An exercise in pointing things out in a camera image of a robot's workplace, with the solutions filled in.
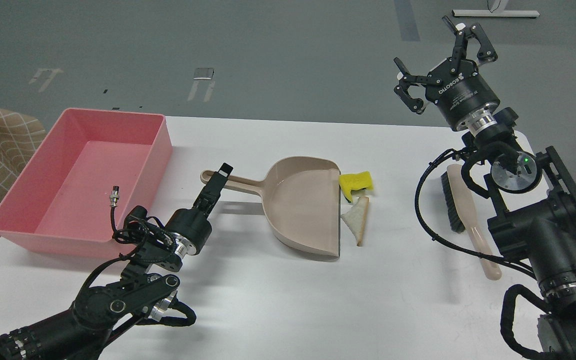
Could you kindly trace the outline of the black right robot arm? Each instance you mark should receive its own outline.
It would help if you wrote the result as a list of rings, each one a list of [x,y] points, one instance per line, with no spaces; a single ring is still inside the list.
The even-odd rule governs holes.
[[[443,151],[420,176],[416,218],[432,240],[477,257],[486,271],[501,265],[537,282],[539,294],[516,284],[503,296],[500,334],[512,351],[528,360],[576,360],[576,183],[553,146],[534,154],[519,145],[518,114],[499,109],[480,74],[480,65],[498,59],[482,25],[442,21],[455,38],[450,56],[426,75],[394,59],[394,93],[419,115],[428,103],[437,106],[464,144]],[[449,159],[455,164],[441,184],[450,225],[468,232],[471,250],[432,230],[419,206],[426,179]]]

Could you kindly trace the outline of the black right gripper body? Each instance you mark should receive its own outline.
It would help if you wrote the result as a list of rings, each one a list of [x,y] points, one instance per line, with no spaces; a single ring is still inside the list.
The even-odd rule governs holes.
[[[431,82],[425,85],[426,100],[438,107],[454,132],[466,129],[465,118],[473,112],[493,112],[501,104],[473,60],[461,60],[455,68],[445,59],[429,71],[429,77]]]

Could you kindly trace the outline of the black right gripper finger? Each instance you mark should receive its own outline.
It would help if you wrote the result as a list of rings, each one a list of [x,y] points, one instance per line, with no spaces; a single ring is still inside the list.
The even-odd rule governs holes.
[[[421,115],[425,111],[426,103],[424,100],[422,100],[422,98],[412,97],[410,95],[409,88],[413,86],[437,87],[441,85],[441,78],[432,77],[430,75],[412,75],[400,58],[394,57],[393,62],[399,70],[397,75],[398,84],[396,84],[395,88],[393,89],[394,93],[398,96],[398,98],[400,98],[400,100],[402,100],[409,111]]]
[[[471,40],[475,40],[479,44],[477,51],[478,64],[492,63],[498,60],[498,53],[480,23],[474,23],[469,26],[464,25],[464,23],[455,25],[446,15],[442,16],[442,21],[455,37],[452,53],[448,58],[448,70],[450,73],[457,73],[460,69],[461,61],[467,59],[467,46]]]

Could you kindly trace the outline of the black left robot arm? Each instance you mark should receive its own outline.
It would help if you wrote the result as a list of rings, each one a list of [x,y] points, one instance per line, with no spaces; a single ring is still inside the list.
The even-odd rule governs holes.
[[[192,207],[167,223],[135,206],[121,228],[110,217],[112,239],[133,245],[92,271],[71,306],[54,316],[0,335],[0,360],[97,360],[134,326],[189,327],[197,321],[178,299],[176,275],[187,255],[198,255],[211,234],[209,216],[233,171],[213,173]]]

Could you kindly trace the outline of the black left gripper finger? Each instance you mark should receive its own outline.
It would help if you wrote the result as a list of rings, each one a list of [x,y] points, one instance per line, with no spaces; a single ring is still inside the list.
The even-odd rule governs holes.
[[[221,189],[218,187],[221,183],[221,174],[213,173],[210,180],[199,192],[198,197],[193,203],[193,208],[199,210],[203,215],[209,215],[221,196]]]
[[[217,193],[220,193],[222,189],[224,189],[232,171],[233,167],[224,162],[219,170],[213,173],[213,188]]]

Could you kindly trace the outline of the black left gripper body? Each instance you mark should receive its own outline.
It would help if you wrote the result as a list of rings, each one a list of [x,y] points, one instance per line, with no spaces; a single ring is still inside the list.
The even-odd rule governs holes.
[[[212,233],[212,225],[201,210],[182,208],[167,221],[166,231],[185,244],[188,255],[198,255]]]

